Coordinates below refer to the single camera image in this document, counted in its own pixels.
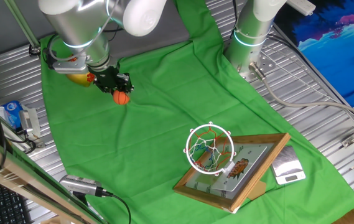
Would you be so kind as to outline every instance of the wooden picture frame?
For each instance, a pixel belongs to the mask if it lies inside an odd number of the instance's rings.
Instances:
[[[223,142],[225,138],[220,138],[219,141]],[[240,208],[244,200],[248,197],[249,193],[254,189],[256,184],[259,182],[261,177],[264,175],[268,167],[272,164],[273,160],[277,157],[283,147],[290,140],[290,135],[284,134],[263,134],[254,136],[235,136],[232,137],[233,143],[240,144],[269,144],[273,143],[272,148],[267,152],[260,164],[254,168],[254,171],[248,178],[248,181],[244,183],[238,193],[233,197],[233,199],[224,198],[221,196],[213,195],[210,193],[203,192],[201,190],[186,187],[186,183],[190,178],[198,171],[191,167],[188,172],[180,179],[177,185],[174,187],[174,191],[178,194],[190,197],[192,199],[198,200],[200,202],[206,203],[208,205],[220,208],[222,210],[227,210],[231,213],[235,213],[237,209]],[[198,159],[200,162],[207,160],[211,154],[207,151],[203,153]]]

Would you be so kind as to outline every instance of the mini basketball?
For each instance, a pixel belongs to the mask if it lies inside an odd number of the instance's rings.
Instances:
[[[113,100],[119,105],[125,105],[129,101],[129,96],[125,92],[115,90],[113,93]]]

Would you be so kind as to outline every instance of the metal table surface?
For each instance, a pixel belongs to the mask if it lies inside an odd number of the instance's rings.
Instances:
[[[243,3],[238,1],[238,5],[241,8]],[[211,0],[207,1],[207,6],[224,40],[228,40],[235,22],[231,0]],[[286,46],[267,40],[263,52],[267,62],[264,71],[269,84],[283,100],[295,103],[326,101],[330,100],[329,97],[338,100],[335,90],[324,78],[298,61],[295,53]],[[352,117],[343,110],[328,106],[285,107],[272,99],[257,78],[245,78],[281,116],[327,157],[354,190],[354,145],[345,149],[341,144],[354,133]],[[42,95],[40,59],[29,56],[28,46],[0,55],[0,104],[11,100],[18,100],[28,108],[37,109],[45,148],[37,149],[29,156],[54,179],[60,180],[66,172],[49,128]],[[32,201],[28,201],[28,208],[31,209],[30,215],[35,223],[55,215]]]

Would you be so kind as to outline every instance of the green cloth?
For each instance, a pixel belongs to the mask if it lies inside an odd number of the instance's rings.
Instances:
[[[204,1],[176,5],[190,40],[120,61],[135,86],[125,106],[42,63],[50,128],[67,172],[98,180],[123,198],[133,223],[331,223],[353,209],[354,191],[334,166],[223,56],[222,38]],[[48,40],[41,41],[43,47]],[[61,57],[70,55],[55,49]],[[209,121],[234,136],[289,133],[288,145],[307,178],[277,185],[268,169],[261,179],[267,192],[247,199],[235,215],[175,193],[173,186],[190,168],[182,151],[189,129]],[[109,222],[128,222],[116,199],[88,201]]]

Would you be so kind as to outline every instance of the blue poster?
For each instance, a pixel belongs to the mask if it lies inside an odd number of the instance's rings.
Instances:
[[[354,1],[311,2],[317,6],[313,15],[305,17],[284,6],[276,24],[354,106]]]

